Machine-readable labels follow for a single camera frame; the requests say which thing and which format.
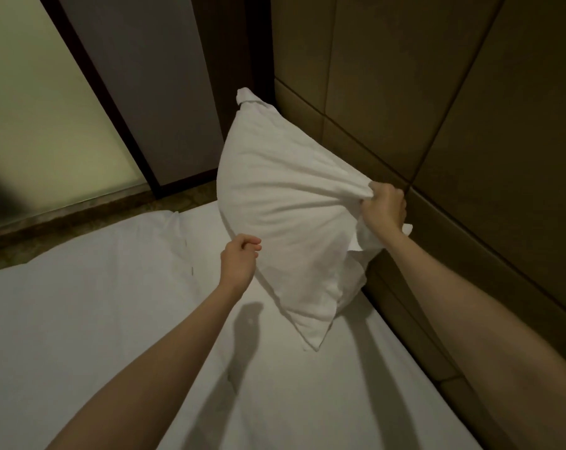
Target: white pillowcase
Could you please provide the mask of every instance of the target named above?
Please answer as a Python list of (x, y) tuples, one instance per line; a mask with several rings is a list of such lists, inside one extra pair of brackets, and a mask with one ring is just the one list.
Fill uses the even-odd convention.
[(237, 91), (237, 103), (218, 169), (219, 208), (234, 233), (262, 238), (258, 272), (317, 350), (383, 248), (360, 219), (371, 180), (249, 89)]

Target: person's left arm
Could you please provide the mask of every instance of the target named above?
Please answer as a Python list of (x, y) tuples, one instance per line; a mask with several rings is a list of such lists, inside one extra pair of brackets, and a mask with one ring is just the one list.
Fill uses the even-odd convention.
[(252, 281), (260, 242), (240, 234), (227, 243), (214, 292), (102, 387), (47, 449), (155, 449)]

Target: hand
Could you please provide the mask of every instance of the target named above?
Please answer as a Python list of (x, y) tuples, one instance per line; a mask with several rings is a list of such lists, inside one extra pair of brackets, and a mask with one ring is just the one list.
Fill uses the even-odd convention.
[(241, 298), (256, 271), (256, 258), (262, 249), (262, 240), (252, 235), (239, 234), (227, 243), (221, 253), (221, 281), (219, 286)]
[(402, 225), (406, 219), (404, 192), (389, 183), (370, 182), (372, 199), (362, 201), (362, 217), (368, 228), (388, 247), (401, 237)]

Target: forearm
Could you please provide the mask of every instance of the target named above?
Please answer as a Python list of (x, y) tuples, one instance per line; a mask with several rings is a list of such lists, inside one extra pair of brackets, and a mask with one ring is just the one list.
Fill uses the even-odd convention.
[(48, 448), (156, 448), (239, 296), (217, 288), (96, 393)]
[(566, 362), (502, 304), (409, 238), (398, 235), (387, 247), (444, 346), (504, 430), (524, 448), (566, 448)]

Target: bed sheet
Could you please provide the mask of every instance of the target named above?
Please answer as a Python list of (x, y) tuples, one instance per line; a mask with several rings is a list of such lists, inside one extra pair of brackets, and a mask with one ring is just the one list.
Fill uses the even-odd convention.
[[(155, 212), (0, 271), (0, 449), (42, 449), (199, 299), (181, 216)], [(211, 354), (159, 448), (252, 442)]]
[[(216, 202), (181, 218), (205, 296), (230, 235)], [(216, 350), (257, 448), (480, 448), (362, 293), (314, 352), (255, 278)]]

